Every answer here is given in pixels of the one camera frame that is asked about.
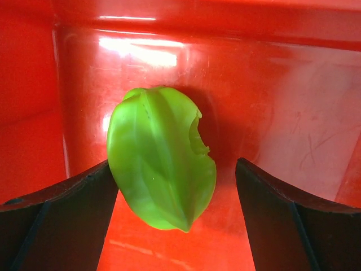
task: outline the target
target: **curved black edge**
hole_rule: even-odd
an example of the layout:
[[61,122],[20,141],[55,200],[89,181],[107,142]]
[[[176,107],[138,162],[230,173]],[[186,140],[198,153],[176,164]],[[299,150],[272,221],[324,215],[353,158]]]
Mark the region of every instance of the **curved black edge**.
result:
[[117,194],[104,161],[0,206],[0,270],[96,270]]
[[237,190],[257,270],[358,270],[361,209],[298,189],[241,158]]

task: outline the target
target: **red plastic container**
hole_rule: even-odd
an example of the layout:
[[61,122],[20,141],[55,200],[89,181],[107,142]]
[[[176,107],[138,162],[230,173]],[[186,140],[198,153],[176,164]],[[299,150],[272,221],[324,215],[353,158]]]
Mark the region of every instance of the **red plastic container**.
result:
[[1,201],[105,160],[110,114],[132,88],[175,87],[203,114],[218,172],[208,209],[188,234],[159,231],[119,194],[99,270],[254,270],[235,186],[242,156],[361,206],[359,0],[0,7]]

